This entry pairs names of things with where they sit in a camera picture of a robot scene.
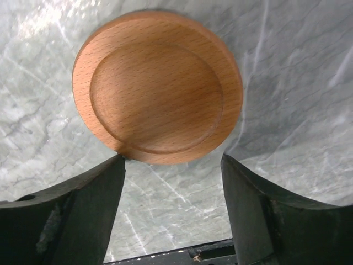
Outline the light wood coaster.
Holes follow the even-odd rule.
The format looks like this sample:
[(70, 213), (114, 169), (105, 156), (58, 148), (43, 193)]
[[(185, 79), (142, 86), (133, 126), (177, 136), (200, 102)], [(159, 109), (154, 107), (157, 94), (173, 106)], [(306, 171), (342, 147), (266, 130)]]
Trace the light wood coaster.
[(77, 110), (106, 146), (133, 160), (176, 164), (217, 148), (243, 103), (238, 65), (201, 23), (161, 10), (97, 29), (74, 61)]

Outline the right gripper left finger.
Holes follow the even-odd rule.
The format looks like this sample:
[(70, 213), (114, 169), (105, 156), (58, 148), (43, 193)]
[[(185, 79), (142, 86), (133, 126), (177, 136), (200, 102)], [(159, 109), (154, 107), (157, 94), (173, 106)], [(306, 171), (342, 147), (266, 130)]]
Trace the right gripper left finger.
[(2, 264), (103, 264), (125, 179), (116, 155), (15, 201), (1, 202)]

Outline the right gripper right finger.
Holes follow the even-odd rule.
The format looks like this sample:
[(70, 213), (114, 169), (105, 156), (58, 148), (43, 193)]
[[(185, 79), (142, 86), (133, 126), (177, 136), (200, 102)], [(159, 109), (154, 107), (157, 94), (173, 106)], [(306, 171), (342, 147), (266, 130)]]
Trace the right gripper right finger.
[(318, 202), (221, 159), (239, 264), (351, 264), (352, 206)]

